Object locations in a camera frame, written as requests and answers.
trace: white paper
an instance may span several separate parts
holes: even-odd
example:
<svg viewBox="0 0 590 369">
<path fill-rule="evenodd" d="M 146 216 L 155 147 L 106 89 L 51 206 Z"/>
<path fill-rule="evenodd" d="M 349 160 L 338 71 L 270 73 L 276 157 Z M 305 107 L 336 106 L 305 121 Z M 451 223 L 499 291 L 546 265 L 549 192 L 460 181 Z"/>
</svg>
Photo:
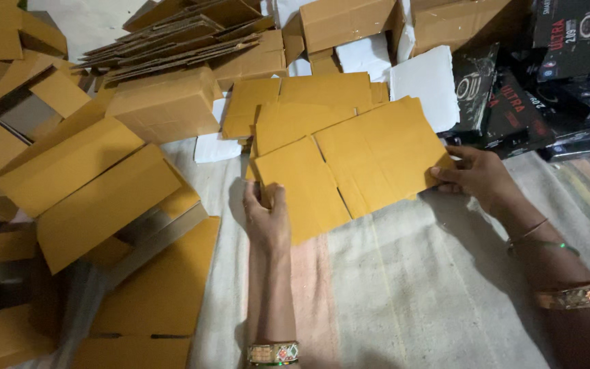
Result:
<svg viewBox="0 0 590 369">
<path fill-rule="evenodd" d="M 386 34 L 377 33 L 335 46 L 343 73 L 367 71 L 371 82 L 386 82 L 391 69 Z"/>
<path fill-rule="evenodd" d="M 420 98 L 425 118 L 436 133 L 459 122 L 449 46 L 435 47 L 392 67 L 391 101 L 405 96 Z"/>
</svg>

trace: gold bangle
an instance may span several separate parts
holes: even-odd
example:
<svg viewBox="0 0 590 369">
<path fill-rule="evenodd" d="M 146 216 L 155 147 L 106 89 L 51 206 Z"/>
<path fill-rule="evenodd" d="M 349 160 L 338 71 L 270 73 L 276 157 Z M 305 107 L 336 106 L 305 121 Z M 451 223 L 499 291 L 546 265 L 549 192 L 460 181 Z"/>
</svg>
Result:
<svg viewBox="0 0 590 369">
<path fill-rule="evenodd" d="M 570 310 L 590 307 L 590 282 L 583 286 L 569 289 L 537 291 L 534 293 L 536 303 L 543 309 Z"/>
</svg>

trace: open cardboard box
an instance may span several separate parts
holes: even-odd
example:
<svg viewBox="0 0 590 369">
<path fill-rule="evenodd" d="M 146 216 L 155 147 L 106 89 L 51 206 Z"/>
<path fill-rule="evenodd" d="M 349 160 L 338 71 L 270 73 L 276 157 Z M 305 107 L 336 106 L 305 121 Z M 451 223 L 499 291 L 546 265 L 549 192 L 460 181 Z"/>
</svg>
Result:
<svg viewBox="0 0 590 369">
<path fill-rule="evenodd" d="M 219 225 L 202 220 L 111 291 L 72 367 L 186 367 Z"/>
</svg>

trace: bangle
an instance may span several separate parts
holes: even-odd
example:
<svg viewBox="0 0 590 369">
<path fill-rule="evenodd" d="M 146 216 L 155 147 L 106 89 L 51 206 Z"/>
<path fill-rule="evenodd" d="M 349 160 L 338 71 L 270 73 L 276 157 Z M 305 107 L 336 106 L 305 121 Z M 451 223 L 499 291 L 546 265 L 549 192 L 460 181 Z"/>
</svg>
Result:
<svg viewBox="0 0 590 369">
<path fill-rule="evenodd" d="M 590 307 L 590 282 L 569 289 L 534 292 L 536 303 L 543 309 L 570 310 Z"/>
<path fill-rule="evenodd" d="M 251 345 L 247 348 L 247 358 L 254 366 L 291 365 L 299 359 L 298 345 L 297 341 Z"/>
</svg>

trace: finger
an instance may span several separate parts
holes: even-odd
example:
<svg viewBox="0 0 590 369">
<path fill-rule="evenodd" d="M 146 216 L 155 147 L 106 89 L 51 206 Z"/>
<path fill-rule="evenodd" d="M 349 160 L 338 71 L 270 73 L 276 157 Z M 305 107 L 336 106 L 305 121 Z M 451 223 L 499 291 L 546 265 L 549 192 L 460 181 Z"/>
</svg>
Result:
<svg viewBox="0 0 590 369">
<path fill-rule="evenodd" d="M 430 174 L 439 180 L 444 180 L 445 182 L 460 182 L 463 171 L 458 169 L 445 169 L 440 167 L 432 167 L 430 168 Z"/>
</svg>

